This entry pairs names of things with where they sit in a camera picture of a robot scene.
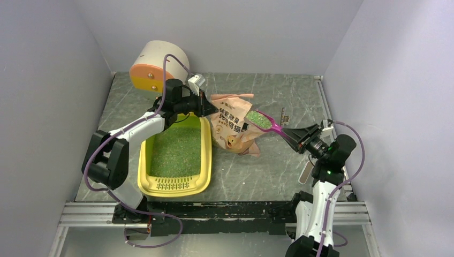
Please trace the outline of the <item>orange cat litter bag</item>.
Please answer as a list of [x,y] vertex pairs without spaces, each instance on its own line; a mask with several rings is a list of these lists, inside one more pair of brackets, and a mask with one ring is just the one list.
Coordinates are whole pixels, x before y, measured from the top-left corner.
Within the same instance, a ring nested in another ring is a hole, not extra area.
[[237,155],[260,156],[255,139],[261,135],[258,128],[245,122],[246,114],[252,109],[253,94],[213,94],[210,102],[219,110],[210,116],[211,134],[214,142],[222,149]]

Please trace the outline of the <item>magenta plastic scoop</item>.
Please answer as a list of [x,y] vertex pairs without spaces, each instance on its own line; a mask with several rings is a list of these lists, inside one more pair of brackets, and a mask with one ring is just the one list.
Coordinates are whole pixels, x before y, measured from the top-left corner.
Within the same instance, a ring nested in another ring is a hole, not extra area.
[[250,110],[244,117],[245,122],[250,125],[254,125],[262,132],[275,132],[282,137],[285,134],[282,131],[282,127],[279,126],[275,120],[266,115],[265,113],[258,110]]

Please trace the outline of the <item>round cream drawer cabinet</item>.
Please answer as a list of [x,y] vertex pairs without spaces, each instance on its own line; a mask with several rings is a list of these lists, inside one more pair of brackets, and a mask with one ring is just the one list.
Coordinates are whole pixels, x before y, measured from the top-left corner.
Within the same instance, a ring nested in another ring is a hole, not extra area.
[[131,66],[129,75],[136,89],[160,94],[164,78],[184,81],[189,67],[189,59],[180,47],[167,41],[153,40],[144,46]]

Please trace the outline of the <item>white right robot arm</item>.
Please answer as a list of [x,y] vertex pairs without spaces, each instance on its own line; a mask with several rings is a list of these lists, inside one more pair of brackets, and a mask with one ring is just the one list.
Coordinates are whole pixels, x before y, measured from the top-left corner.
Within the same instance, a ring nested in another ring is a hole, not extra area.
[[289,207],[297,222],[293,243],[286,256],[339,256],[333,239],[334,210],[344,185],[343,167],[357,144],[348,135],[339,135],[330,145],[320,139],[319,125],[307,128],[284,128],[286,142],[297,152],[309,152],[316,158],[312,169],[313,194],[300,195]]

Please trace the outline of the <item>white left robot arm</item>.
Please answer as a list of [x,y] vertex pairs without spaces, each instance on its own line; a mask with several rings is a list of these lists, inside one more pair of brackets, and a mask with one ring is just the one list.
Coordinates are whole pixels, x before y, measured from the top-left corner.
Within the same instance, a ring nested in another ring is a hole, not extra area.
[[[200,87],[205,82],[201,74],[189,78],[164,81],[163,95],[141,117],[110,132],[98,130],[90,140],[82,174],[86,186],[95,192],[106,191],[127,207],[126,214],[140,223],[148,216],[146,195],[180,197],[204,191],[211,179],[211,135],[207,116],[218,109],[208,101]],[[200,125],[200,172],[189,177],[161,178],[150,190],[127,180],[129,157],[136,149],[146,157],[146,142],[172,125],[187,127],[190,122]]]

